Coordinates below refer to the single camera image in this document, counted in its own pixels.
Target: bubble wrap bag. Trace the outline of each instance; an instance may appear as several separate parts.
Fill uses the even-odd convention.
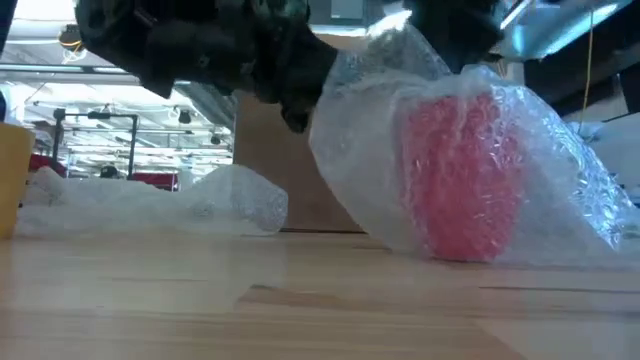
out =
[[[371,236],[444,260],[640,264],[637,210],[544,101],[485,67],[452,75],[409,25],[367,40],[338,57],[310,145]]]
[[[202,234],[269,235],[287,218],[287,193],[252,170],[230,165],[185,191],[141,182],[63,179],[50,168],[32,178],[17,236],[166,228]]]

